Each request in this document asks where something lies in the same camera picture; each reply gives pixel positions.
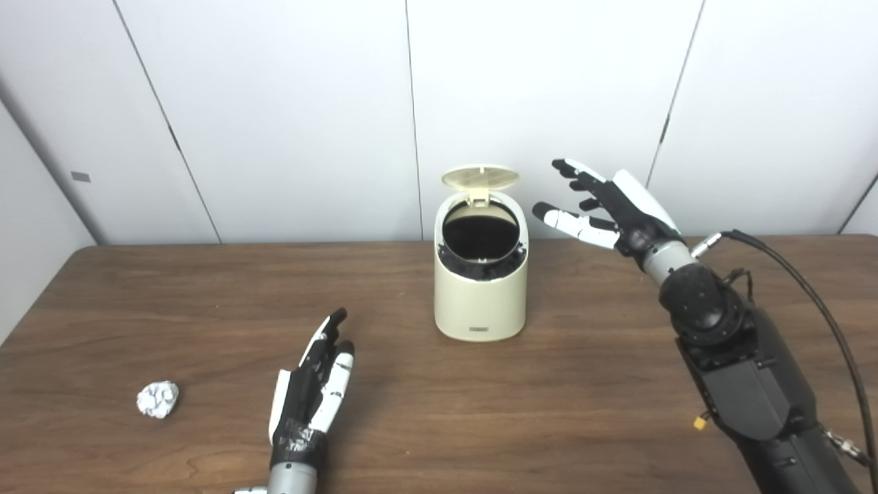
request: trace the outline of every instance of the brown table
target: brown table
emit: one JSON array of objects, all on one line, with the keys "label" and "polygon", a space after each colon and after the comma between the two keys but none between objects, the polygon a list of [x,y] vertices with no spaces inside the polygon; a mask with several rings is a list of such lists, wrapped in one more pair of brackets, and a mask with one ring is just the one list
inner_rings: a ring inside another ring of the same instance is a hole
[{"label": "brown table", "polygon": [[[878,238],[769,237],[846,331],[878,410]],[[0,492],[228,493],[264,483],[280,367],[332,310],[355,341],[326,494],[756,492],[680,361],[633,263],[572,240],[532,247],[517,337],[466,344],[432,321],[429,243],[93,247],[77,252],[0,347]],[[727,242],[706,260],[754,271],[817,392],[861,443],[844,363],[799,287]],[[140,388],[183,394],[143,417]],[[859,486],[865,469],[845,461]]]}]

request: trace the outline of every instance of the black tape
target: black tape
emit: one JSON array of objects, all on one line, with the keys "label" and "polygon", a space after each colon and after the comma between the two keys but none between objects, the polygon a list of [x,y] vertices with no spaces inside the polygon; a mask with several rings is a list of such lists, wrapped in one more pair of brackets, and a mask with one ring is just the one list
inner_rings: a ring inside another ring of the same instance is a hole
[{"label": "black tape", "polygon": [[324,432],[288,419],[275,431],[269,470],[278,463],[304,463],[314,467],[319,474],[323,469],[328,447],[329,441]]}]

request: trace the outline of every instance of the white fingertip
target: white fingertip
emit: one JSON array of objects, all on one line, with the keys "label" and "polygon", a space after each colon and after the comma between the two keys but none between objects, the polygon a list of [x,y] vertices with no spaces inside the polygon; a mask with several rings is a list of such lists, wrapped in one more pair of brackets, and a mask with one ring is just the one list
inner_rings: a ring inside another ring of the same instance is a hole
[{"label": "white fingertip", "polygon": [[560,216],[560,214],[560,211],[554,209],[546,213],[546,216],[543,217],[543,222],[552,228],[556,228],[558,226],[558,217]]},{"label": "white fingertip", "polygon": [[332,370],[329,373],[329,379],[323,386],[323,399],[320,402],[320,408],[311,418],[311,424],[308,427],[315,431],[326,432],[335,420],[335,414],[342,406],[344,392],[348,388],[350,381],[350,371],[354,366],[354,356],[350,353],[339,353],[335,357]]},{"label": "white fingertip", "polygon": [[613,183],[615,186],[619,187],[619,190],[628,197],[637,209],[640,209],[653,218],[661,220],[674,231],[680,233],[677,229],[677,224],[671,219],[671,215],[665,211],[656,198],[652,197],[652,194],[646,190],[646,187],[634,178],[633,175],[628,173],[628,171],[619,170],[618,173],[613,176]]},{"label": "white fingertip", "polygon": [[330,316],[327,316],[327,318],[323,320],[323,324],[321,324],[320,327],[317,328],[317,331],[314,332],[314,336],[312,336],[311,341],[308,342],[308,347],[305,349],[305,353],[302,353],[302,358],[299,360],[299,367],[302,367],[302,364],[305,363],[305,357],[308,356],[311,347],[314,346],[314,342],[319,339],[326,339],[327,336],[323,334],[323,330],[327,327],[327,324],[329,324],[329,317]]},{"label": "white fingertip", "polygon": [[591,168],[588,168],[587,166],[585,166],[584,164],[582,164],[578,161],[573,161],[572,159],[565,158],[564,163],[569,164],[570,166],[575,168],[576,171],[578,171],[579,173],[587,173],[587,174],[591,175],[595,180],[597,180],[599,182],[606,182],[607,181],[604,177],[601,176],[600,173],[592,170]]},{"label": "white fingertip", "polygon": [[284,411],[286,390],[290,387],[290,371],[280,369],[277,372],[274,399],[271,400],[271,415],[269,416],[269,442],[274,442],[274,431],[280,422],[280,414]]}]

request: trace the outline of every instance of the cream trash can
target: cream trash can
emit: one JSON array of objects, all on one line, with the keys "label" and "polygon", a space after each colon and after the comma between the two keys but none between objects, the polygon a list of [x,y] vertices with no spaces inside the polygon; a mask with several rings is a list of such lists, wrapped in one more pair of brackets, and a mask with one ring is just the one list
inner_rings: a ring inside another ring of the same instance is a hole
[{"label": "cream trash can", "polygon": [[522,208],[497,192],[516,181],[514,171],[489,164],[443,176],[461,191],[439,206],[433,244],[436,326],[451,338],[496,341],[524,326],[528,224]]}]

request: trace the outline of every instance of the robotic hand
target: robotic hand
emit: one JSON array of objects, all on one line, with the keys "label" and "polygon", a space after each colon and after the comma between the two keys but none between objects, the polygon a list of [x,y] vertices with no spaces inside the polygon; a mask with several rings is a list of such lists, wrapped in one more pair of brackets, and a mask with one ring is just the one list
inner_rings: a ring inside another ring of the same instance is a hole
[{"label": "robotic hand", "polygon": [[[634,258],[659,286],[677,347],[717,426],[738,446],[763,494],[855,494],[817,420],[814,393],[763,309],[743,299],[698,257],[720,235],[690,252],[667,212],[627,171],[606,180],[581,163],[552,162],[574,191],[591,193],[584,211],[604,208],[614,222],[546,203],[533,212],[580,241]],[[844,448],[843,451],[859,461]]]},{"label": "robotic hand", "polygon": [[267,487],[234,494],[313,494],[327,450],[329,426],[342,405],[354,365],[354,344],[335,341],[348,311],[338,309],[311,337],[299,367],[277,375],[269,419],[270,476]]}]

